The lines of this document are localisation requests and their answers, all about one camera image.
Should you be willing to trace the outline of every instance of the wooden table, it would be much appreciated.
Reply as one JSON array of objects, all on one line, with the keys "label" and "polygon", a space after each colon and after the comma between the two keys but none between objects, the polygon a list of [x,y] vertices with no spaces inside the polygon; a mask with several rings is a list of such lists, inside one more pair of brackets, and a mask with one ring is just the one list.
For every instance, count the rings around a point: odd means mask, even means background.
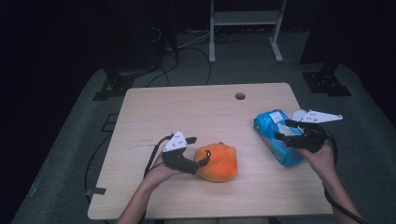
[{"label": "wooden table", "polygon": [[[237,93],[246,98],[236,99]],[[177,130],[198,138],[184,153],[188,159],[211,143],[236,147],[239,174],[226,183],[173,176],[153,192],[146,218],[330,214],[309,164],[283,167],[253,129],[260,113],[282,109],[291,117],[299,108],[286,83],[128,90],[97,183],[106,193],[93,195],[88,216],[118,218],[143,178],[154,145]]]}]

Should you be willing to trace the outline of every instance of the orange stuffed toy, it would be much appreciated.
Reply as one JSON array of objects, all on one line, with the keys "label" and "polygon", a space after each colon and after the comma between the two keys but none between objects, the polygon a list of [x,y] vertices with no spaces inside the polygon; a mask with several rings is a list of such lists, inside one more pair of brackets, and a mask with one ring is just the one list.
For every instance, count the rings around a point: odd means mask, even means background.
[{"label": "orange stuffed toy", "polygon": [[194,160],[199,161],[205,158],[207,150],[211,154],[210,161],[206,166],[198,169],[197,174],[200,177],[213,182],[225,182],[238,175],[235,147],[229,147],[223,143],[200,147],[195,152]]}]

